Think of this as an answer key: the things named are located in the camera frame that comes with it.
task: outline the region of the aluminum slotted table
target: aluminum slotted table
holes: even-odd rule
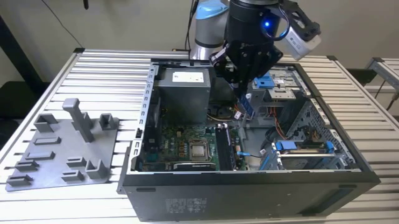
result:
[[[186,52],[87,49],[74,53],[33,111],[0,151],[0,221],[14,224],[139,222],[130,200],[117,193],[125,153],[135,136],[151,58],[187,58]],[[296,62],[285,56],[281,62]],[[328,218],[195,221],[191,223],[399,223],[399,124],[341,63],[326,56],[301,60],[325,101],[382,184]],[[110,183],[9,193],[6,180],[26,152],[39,113],[69,119],[62,105],[79,98],[91,118],[111,112],[119,125]]]

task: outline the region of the blue latch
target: blue latch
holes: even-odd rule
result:
[[[328,145],[328,153],[334,153],[334,144],[333,144],[333,142],[328,141],[326,145]]]
[[[273,89],[276,87],[276,82],[269,72],[261,78],[256,78],[254,81],[260,89]]]
[[[277,148],[278,151],[284,150],[284,146],[282,146],[282,143],[280,141],[276,143],[276,148]]]
[[[298,149],[294,141],[280,141],[285,150]]]
[[[238,155],[242,155],[242,156],[252,156],[252,153],[238,152]]]

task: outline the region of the wire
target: wire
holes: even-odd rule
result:
[[[390,105],[388,107],[388,111],[392,109],[393,105],[394,105],[396,100],[392,100]]]
[[[278,118],[277,118],[276,107],[274,107],[274,116],[276,116],[276,129],[277,129],[277,132],[280,133],[281,137],[282,137],[285,140],[288,140],[288,138],[285,137],[285,134],[284,134],[284,130],[282,130],[282,127],[281,127]]]
[[[198,6],[199,6],[199,0],[191,0],[189,25],[187,25],[187,34],[186,34],[186,42],[185,42],[185,50],[187,50],[187,46],[189,46],[189,52],[191,51],[190,28],[191,28],[193,17],[194,17],[195,11],[198,9]]]
[[[250,155],[250,156],[253,156],[256,158],[264,158],[264,156],[257,156],[257,155]]]
[[[286,36],[289,35],[289,32],[290,32],[290,28],[292,28],[292,24],[290,24],[290,20],[289,20],[289,16],[282,8],[282,4],[280,5],[280,10],[281,10],[281,13],[284,14],[285,18],[286,18],[286,21],[288,21],[288,27],[286,27],[286,30],[285,32],[280,35],[280,37],[274,37],[269,34],[269,32],[266,31],[265,34],[268,35],[269,38],[273,39],[273,41],[281,41],[282,39],[286,38]]]
[[[224,122],[224,121],[233,121],[232,119],[230,119],[230,120],[226,120],[226,119],[218,119],[218,118],[213,117],[210,114],[208,114],[208,116],[209,116],[213,120],[216,120],[216,121],[221,121],[221,122]]]
[[[385,86],[385,84],[386,84],[386,80],[382,82],[382,84],[381,84],[381,88],[380,88],[380,90],[377,91],[377,94],[376,94],[376,99],[377,99],[377,96],[380,95],[380,93],[381,93],[381,89],[382,89],[382,87]]]
[[[75,41],[77,41],[77,43],[79,44],[79,46],[83,48],[83,45],[81,44],[81,42],[78,41],[77,37],[73,35],[73,33],[70,32],[70,30],[67,29],[67,27],[65,26],[62,20],[59,19],[58,15],[57,15],[57,13],[55,13],[55,11],[53,11],[51,7],[49,6],[49,4],[46,3],[45,0],[42,0],[42,2],[43,2],[45,5],[49,7],[51,13],[55,15],[55,17],[57,17],[59,23],[62,24],[62,27],[65,28],[65,30],[70,33],[71,37],[75,39]]]

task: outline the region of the white wall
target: white wall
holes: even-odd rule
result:
[[[19,71],[14,67],[5,51],[0,49],[0,87],[9,81],[22,81],[23,78],[19,75]]]
[[[185,47],[190,2],[90,0],[85,10],[82,0],[47,0],[86,48],[141,50]],[[336,55],[352,68],[365,67],[374,56],[399,57],[399,0],[300,0],[300,4],[322,25],[324,42],[314,55]],[[0,0],[0,14],[39,74],[51,80],[78,47],[75,40],[41,0]],[[0,57],[5,73],[10,66]]]

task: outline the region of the metal frame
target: metal frame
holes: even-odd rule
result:
[[[21,76],[26,80],[26,83],[35,94],[37,98],[41,97],[46,90],[45,82],[31,64],[31,61],[21,48],[19,42],[15,39],[13,32],[7,26],[6,21],[0,16],[0,46],[9,56],[15,68],[19,71]]]
[[[149,71],[150,58],[187,58],[187,52],[150,52],[150,51],[113,51],[86,50],[74,54],[63,67],[54,83],[42,99],[35,105],[27,119],[23,121],[17,133],[0,151],[0,185],[11,174],[13,166],[21,160],[21,153],[26,151],[31,140],[33,120],[39,112],[51,112],[59,117],[66,117],[58,111],[58,103],[65,97],[79,97],[86,108],[94,115],[114,110],[123,118],[119,126],[118,142],[114,149],[113,176],[109,184],[75,186],[58,189],[43,189],[7,193],[0,188],[0,204],[9,212],[0,213],[0,220],[21,220],[21,223],[99,223],[138,222],[135,210],[126,195],[117,193],[118,180],[121,179],[122,164],[127,148],[133,144],[138,121],[137,102],[142,96],[138,84],[143,81],[143,74]],[[294,63],[290,56],[281,60]],[[380,104],[364,91],[365,88],[352,79],[346,69],[325,56],[308,56],[300,63],[320,89],[322,98],[337,116],[362,156],[372,164],[380,175],[382,184],[374,187],[368,194],[360,196],[329,217],[258,219],[258,220],[220,220],[221,224],[242,223],[326,223],[326,224],[392,224],[399,221],[399,145],[398,124],[392,122],[380,109]],[[326,79],[345,80],[345,85],[352,90],[330,88],[322,90]],[[370,116],[381,120],[366,120]],[[392,139],[362,139],[361,133],[390,136]],[[49,207],[71,208],[49,212]],[[216,221],[198,221],[212,224]]]

